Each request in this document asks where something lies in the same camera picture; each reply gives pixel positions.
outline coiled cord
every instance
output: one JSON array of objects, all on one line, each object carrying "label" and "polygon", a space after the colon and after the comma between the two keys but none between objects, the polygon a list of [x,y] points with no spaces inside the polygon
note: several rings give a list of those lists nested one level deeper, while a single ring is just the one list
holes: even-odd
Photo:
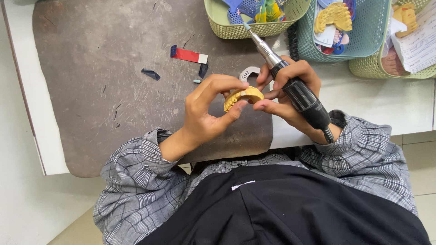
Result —
[{"label": "coiled cord", "polygon": [[[300,56],[298,55],[298,40],[297,40],[297,29],[298,29],[298,21],[292,24],[288,28],[288,40],[289,40],[289,56],[295,62],[300,60]],[[330,128],[327,126],[323,129],[324,137],[328,144],[333,143],[334,138],[333,134],[330,131]]]},{"label": "coiled cord", "polygon": [[288,28],[289,56],[295,62],[300,60],[300,56],[298,55],[297,28],[298,21]]}]

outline wrist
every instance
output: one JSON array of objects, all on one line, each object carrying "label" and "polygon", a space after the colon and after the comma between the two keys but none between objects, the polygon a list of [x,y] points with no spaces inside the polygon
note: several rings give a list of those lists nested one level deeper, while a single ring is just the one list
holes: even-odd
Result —
[{"label": "wrist", "polygon": [[[329,125],[330,131],[333,134],[333,143],[336,142],[336,140],[339,138],[339,136],[342,133],[342,128],[331,124]],[[304,134],[306,134],[312,141],[320,144],[320,145],[328,145],[328,142],[325,138],[324,132],[320,129],[314,129],[312,127],[310,128],[305,128],[302,130],[300,130],[301,132],[303,132]]]},{"label": "wrist", "polygon": [[178,161],[197,147],[183,128],[159,144],[162,158],[170,162]]}]

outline shirt sleeve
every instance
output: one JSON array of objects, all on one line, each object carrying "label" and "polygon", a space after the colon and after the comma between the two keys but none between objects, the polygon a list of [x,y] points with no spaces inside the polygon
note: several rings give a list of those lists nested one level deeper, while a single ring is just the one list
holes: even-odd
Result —
[{"label": "shirt sleeve", "polygon": [[101,176],[106,188],[94,207],[104,244],[136,244],[181,204],[189,175],[162,158],[158,144],[172,132],[156,128],[114,152]]},{"label": "shirt sleeve", "polygon": [[343,128],[335,143],[305,146],[300,160],[350,187],[391,200],[417,215],[402,149],[390,142],[392,128],[340,110],[332,123]]}]

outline black handpiece grip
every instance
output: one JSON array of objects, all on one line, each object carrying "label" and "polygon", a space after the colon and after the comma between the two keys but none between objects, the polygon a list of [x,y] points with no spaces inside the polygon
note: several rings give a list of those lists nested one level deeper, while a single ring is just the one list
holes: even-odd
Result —
[{"label": "black handpiece grip", "polygon": [[[281,61],[276,64],[270,70],[272,78],[276,79],[279,70],[288,65],[289,63],[286,61]],[[314,129],[324,130],[328,128],[331,122],[330,116],[320,100],[299,77],[289,79],[282,90],[292,102],[295,109],[297,109]]]}]

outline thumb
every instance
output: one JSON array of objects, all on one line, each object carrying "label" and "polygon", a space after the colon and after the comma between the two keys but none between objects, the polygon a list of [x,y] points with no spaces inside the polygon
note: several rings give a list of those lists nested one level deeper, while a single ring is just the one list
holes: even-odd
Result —
[{"label": "thumb", "polygon": [[230,124],[239,119],[242,110],[247,104],[248,101],[246,100],[240,100],[236,102],[230,108],[230,110],[226,114],[224,114],[224,116],[220,117],[220,122],[224,124],[224,126],[227,128],[228,126],[230,126]]},{"label": "thumb", "polygon": [[292,112],[295,110],[291,105],[279,104],[269,99],[263,99],[256,102],[253,105],[255,111],[263,111],[269,114],[279,116],[283,119],[292,116]]}]

